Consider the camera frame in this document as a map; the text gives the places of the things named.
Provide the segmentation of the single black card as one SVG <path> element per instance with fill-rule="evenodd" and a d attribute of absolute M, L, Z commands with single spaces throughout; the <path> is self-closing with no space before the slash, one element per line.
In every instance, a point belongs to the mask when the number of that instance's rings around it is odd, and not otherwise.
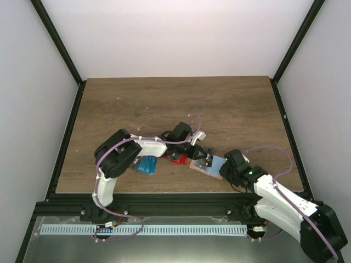
<path fill-rule="evenodd" d="M 214 149 L 205 147 L 203 150 L 205 152 L 205 157 L 200 161 L 199 167 L 205 169 L 212 166 Z"/>

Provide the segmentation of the pink leather card holder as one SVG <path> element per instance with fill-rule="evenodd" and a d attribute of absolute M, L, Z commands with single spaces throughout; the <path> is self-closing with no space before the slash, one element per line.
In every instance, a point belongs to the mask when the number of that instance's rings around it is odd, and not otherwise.
<path fill-rule="evenodd" d="M 222 180 L 223 177 L 220 175 L 219 170 L 224 163 L 225 163 L 224 158 L 213 156 L 212 165 L 210 167 L 205 165 L 205 162 L 203 159 L 198 159 L 198 160 L 192 160 L 189 165 L 189 168 L 195 171 L 201 172 L 203 174 L 206 174 L 208 176 L 211 176 L 213 178 L 216 178 L 218 180 Z"/>

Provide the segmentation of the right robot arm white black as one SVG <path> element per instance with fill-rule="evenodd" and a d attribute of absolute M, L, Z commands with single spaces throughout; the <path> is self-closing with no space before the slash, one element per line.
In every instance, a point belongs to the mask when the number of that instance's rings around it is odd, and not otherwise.
<path fill-rule="evenodd" d="M 234 186 L 242 186 L 260 197 L 244 206 L 244 216 L 255 221 L 266 219 L 299 242 L 313 262 L 339 260 L 347 237 L 335 211 L 290 191 L 259 166 L 251 166 L 238 149 L 224 154 L 220 175 Z"/>

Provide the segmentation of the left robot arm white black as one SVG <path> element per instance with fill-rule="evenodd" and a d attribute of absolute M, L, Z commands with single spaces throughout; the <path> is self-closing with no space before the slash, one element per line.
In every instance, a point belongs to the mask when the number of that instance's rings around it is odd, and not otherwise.
<path fill-rule="evenodd" d="M 120 129 L 94 152 L 97 181 L 92 199 L 95 203 L 93 215 L 99 221 L 106 221 L 112 215 L 113 192 L 117 178 L 132 163 L 141 157 L 185 156 L 192 160 L 201 160 L 204 165 L 212 165 L 214 150 L 198 145 L 206 137 L 205 132 L 180 122 L 172 131 L 160 136 L 142 137 Z"/>

